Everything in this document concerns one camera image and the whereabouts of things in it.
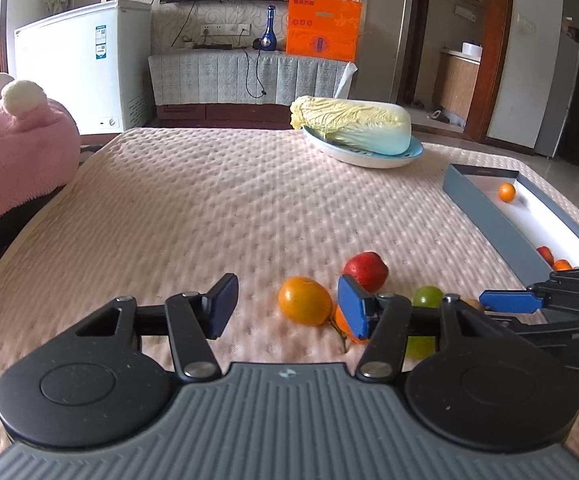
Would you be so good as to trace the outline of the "green round fruit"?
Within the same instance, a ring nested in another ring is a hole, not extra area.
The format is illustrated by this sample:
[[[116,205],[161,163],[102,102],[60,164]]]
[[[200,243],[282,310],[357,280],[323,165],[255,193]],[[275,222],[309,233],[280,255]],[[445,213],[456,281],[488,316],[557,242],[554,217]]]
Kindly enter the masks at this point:
[[[433,308],[440,307],[443,291],[431,285],[419,288],[412,298],[413,307]],[[433,336],[410,336],[408,338],[405,357],[415,362],[425,360],[436,352],[436,339]]]

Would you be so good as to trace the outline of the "red apple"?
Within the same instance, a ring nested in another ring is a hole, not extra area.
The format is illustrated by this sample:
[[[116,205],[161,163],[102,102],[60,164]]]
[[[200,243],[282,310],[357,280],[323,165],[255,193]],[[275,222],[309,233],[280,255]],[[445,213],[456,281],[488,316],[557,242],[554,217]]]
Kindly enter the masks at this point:
[[[375,294],[386,283],[389,269],[376,252],[361,252],[346,262],[343,273],[352,276],[367,292]]]

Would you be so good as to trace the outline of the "yellow orange citrus fruit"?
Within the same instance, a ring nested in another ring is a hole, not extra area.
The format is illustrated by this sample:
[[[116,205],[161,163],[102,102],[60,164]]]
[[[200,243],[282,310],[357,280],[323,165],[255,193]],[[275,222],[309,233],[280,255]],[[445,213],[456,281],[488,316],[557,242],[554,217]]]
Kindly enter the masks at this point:
[[[324,324],[333,310],[329,292],[312,278],[304,276],[292,276],[282,284],[278,304],[289,320],[307,326]]]

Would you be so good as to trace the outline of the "large orange mandarin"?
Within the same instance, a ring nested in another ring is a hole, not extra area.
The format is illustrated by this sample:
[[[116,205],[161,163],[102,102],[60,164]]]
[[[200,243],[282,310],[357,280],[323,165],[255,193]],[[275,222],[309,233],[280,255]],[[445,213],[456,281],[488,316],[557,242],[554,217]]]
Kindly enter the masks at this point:
[[[340,306],[336,306],[334,309],[333,322],[336,325],[337,330],[339,330],[340,333],[345,335],[348,340],[354,342],[355,344],[367,344],[369,342],[367,339],[358,338],[352,333],[345,315],[340,309]]]

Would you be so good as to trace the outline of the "wooden kitchen cabinet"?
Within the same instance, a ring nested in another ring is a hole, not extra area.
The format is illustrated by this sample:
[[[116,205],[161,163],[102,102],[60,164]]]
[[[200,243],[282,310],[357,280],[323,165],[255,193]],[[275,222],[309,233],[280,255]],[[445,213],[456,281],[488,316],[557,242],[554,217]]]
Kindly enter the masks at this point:
[[[465,126],[472,106],[480,58],[462,52],[440,52],[433,102],[451,122]]]

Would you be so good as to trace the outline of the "orange fruit in box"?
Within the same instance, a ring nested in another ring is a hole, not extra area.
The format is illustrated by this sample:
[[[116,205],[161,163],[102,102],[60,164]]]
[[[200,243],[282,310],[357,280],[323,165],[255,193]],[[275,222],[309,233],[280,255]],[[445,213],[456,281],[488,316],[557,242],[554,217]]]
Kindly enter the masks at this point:
[[[555,260],[552,268],[556,272],[565,272],[573,270],[573,266],[566,259]]]

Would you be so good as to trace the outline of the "red fruit in box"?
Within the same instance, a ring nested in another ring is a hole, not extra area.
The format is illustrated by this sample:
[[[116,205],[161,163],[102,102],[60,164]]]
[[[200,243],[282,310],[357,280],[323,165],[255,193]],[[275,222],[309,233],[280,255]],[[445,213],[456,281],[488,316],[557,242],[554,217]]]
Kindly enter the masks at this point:
[[[548,248],[547,246],[540,246],[537,248],[537,253],[543,258],[543,260],[549,266],[554,266],[555,259],[550,248]]]

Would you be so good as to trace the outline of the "grey shallow cardboard box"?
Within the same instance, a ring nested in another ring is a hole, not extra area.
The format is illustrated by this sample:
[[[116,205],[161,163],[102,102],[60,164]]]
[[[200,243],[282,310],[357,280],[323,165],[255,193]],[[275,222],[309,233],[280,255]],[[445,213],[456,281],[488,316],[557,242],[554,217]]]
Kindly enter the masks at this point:
[[[498,187],[504,182],[516,188],[513,203],[499,200]],[[549,278],[552,267],[537,253],[540,246],[579,268],[579,224],[519,171],[451,164],[442,188],[521,284]]]

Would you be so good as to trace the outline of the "small orange in box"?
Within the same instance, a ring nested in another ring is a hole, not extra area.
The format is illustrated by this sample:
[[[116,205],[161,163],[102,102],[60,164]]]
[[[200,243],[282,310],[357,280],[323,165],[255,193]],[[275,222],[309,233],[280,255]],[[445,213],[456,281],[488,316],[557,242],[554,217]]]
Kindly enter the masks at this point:
[[[513,203],[516,197],[516,188],[512,183],[504,182],[498,187],[498,197],[503,203]]]

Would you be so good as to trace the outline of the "pink quilted table cover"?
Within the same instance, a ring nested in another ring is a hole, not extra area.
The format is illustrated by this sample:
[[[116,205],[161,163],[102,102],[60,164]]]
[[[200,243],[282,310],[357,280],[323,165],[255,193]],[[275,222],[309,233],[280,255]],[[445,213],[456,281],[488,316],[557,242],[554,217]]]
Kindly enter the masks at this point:
[[[219,362],[343,361],[332,327],[288,321],[291,276],[334,290],[346,261],[376,252],[386,289],[475,297],[518,279],[442,189],[452,164],[520,172],[579,224],[579,209],[512,157],[426,144],[393,170],[337,162],[297,131],[137,129],[99,150],[0,259],[0,376],[118,296],[140,304],[204,292],[227,273],[239,304],[212,343]],[[0,453],[9,440],[0,424]]]

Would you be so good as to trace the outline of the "white oval plate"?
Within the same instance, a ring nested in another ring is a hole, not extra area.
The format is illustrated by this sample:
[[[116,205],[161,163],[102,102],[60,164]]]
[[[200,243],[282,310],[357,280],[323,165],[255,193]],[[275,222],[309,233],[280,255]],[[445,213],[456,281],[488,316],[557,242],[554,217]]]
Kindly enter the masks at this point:
[[[311,129],[301,128],[303,137],[314,148],[332,159],[344,164],[367,169],[396,169],[407,166],[424,153],[423,144],[412,136],[409,147],[399,155],[383,155],[374,152],[348,148],[348,146],[331,144],[317,136]]]

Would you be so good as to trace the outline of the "napa cabbage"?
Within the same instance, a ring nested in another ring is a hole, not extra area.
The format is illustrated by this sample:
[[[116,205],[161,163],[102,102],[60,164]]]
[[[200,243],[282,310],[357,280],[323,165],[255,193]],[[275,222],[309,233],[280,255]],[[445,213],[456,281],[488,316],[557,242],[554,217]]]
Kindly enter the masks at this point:
[[[396,104],[299,96],[289,109],[294,129],[329,144],[397,156],[411,143],[410,114]]]

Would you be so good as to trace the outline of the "cloth covered tv cabinet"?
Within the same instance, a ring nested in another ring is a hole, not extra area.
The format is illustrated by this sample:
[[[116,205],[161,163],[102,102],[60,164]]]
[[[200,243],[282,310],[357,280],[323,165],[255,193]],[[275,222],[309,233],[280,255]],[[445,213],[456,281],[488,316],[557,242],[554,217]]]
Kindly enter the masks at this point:
[[[254,49],[190,49],[148,59],[155,103],[291,105],[299,96],[346,99],[352,62]]]

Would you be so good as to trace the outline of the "grey refrigerator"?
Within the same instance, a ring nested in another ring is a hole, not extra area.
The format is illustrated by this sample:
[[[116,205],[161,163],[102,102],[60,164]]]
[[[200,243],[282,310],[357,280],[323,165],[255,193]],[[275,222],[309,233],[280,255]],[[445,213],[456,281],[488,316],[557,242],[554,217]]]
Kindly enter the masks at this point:
[[[538,155],[553,158],[564,131],[579,68],[579,44],[561,33],[547,106],[535,145]]]

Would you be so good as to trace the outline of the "pink plush toy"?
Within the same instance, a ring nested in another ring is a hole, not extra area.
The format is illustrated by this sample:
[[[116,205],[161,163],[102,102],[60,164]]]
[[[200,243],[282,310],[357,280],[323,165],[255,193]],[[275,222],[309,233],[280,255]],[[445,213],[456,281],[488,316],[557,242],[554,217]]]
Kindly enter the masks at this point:
[[[0,217],[75,177],[80,135],[39,84],[0,73]]]

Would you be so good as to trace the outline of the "white chest freezer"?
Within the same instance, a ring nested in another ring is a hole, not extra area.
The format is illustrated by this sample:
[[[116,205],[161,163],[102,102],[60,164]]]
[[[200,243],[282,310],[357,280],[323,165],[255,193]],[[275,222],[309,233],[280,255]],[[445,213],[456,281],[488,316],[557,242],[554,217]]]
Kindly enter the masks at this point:
[[[148,122],[150,53],[150,6],[112,0],[17,29],[13,76],[66,107],[83,136],[123,133]]]

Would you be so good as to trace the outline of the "blue glass bottle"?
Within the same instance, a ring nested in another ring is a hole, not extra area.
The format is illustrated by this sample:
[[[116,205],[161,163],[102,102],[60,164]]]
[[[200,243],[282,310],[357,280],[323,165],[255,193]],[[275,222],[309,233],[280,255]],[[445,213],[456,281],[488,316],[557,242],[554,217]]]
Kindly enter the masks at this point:
[[[276,7],[270,4],[267,8],[267,24],[264,33],[260,37],[260,50],[275,51],[278,40],[274,31],[274,18],[276,17]]]

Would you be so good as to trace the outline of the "orange gift box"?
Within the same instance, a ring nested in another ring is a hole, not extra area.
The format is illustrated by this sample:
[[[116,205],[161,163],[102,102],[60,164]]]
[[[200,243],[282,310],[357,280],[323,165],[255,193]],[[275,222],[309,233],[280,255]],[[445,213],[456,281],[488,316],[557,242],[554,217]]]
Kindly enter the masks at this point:
[[[357,0],[288,0],[286,52],[355,62],[361,14]]]

